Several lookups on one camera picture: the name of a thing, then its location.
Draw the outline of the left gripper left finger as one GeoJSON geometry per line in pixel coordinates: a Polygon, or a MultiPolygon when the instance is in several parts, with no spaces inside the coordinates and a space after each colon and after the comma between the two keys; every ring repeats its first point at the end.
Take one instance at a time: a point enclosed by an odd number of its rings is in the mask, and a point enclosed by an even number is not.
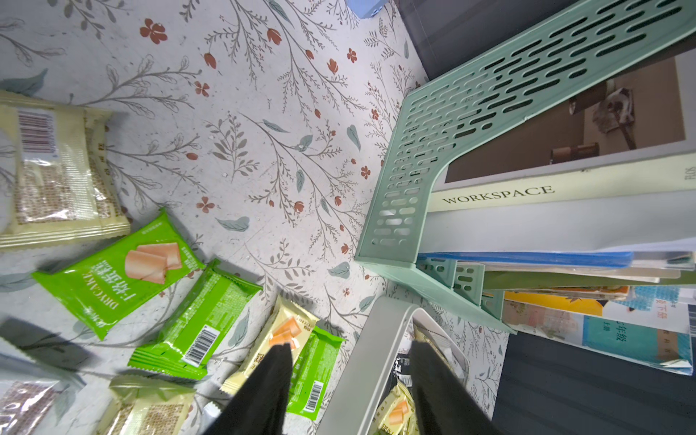
{"type": "Polygon", "coordinates": [[[282,434],[292,373],[290,345],[273,346],[205,434],[282,434]]]}

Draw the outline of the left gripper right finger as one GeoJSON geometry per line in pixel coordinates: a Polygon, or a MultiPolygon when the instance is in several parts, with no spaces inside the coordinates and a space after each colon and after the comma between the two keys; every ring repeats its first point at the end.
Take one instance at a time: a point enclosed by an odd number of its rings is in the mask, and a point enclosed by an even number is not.
{"type": "Polygon", "coordinates": [[[499,434],[438,353],[411,345],[413,400],[421,434],[499,434]]]}

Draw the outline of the green cookie packet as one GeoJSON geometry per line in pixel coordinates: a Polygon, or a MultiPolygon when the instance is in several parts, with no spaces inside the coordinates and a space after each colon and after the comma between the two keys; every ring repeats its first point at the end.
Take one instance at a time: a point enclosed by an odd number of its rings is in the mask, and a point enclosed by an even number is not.
{"type": "Polygon", "coordinates": [[[32,278],[103,340],[136,309],[202,268],[163,208],[151,223],[108,248],[32,278]]]}
{"type": "Polygon", "coordinates": [[[293,368],[286,411],[315,422],[344,339],[316,327],[293,368]]]}
{"type": "Polygon", "coordinates": [[[211,261],[158,337],[137,347],[128,366],[200,381],[221,341],[262,287],[232,275],[211,261]]]}

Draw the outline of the yellow cookie packet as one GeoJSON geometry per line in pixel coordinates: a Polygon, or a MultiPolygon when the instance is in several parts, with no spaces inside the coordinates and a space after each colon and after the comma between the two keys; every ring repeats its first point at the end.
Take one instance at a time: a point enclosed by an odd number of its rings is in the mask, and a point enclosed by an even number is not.
{"type": "Polygon", "coordinates": [[[235,395],[261,364],[270,349],[288,344],[294,364],[315,329],[318,317],[298,304],[277,297],[277,302],[245,362],[220,387],[223,393],[235,395]]]}

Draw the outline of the white cookie storage box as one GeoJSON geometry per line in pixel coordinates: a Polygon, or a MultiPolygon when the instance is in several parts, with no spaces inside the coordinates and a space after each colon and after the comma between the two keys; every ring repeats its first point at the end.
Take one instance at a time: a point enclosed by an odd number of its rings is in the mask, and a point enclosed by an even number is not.
{"type": "Polygon", "coordinates": [[[368,433],[402,339],[413,326],[420,326],[431,334],[440,348],[449,347],[454,361],[465,374],[469,373],[464,353],[423,308],[380,297],[321,418],[319,434],[368,433]]]}

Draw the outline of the yellow packet second row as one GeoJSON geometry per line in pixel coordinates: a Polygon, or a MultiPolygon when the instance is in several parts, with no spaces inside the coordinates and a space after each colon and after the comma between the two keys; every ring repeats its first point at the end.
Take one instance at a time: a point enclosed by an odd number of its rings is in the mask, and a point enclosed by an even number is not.
{"type": "Polygon", "coordinates": [[[95,434],[179,434],[195,396],[190,387],[135,375],[116,376],[109,389],[95,434]]]}

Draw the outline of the white brown packet second row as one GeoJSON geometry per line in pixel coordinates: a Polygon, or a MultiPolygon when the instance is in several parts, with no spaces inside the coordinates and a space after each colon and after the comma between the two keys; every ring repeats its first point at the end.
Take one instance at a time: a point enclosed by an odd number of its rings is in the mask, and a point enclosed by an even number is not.
{"type": "Polygon", "coordinates": [[[1,433],[33,434],[59,395],[59,380],[29,362],[1,357],[1,433]]]}

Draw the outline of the pale yellow packet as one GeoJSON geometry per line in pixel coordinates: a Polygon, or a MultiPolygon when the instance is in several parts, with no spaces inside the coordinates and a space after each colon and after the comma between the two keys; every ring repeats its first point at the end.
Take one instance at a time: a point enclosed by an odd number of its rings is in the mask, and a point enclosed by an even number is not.
{"type": "Polygon", "coordinates": [[[127,235],[106,161],[112,112],[1,93],[1,248],[127,235]]]}

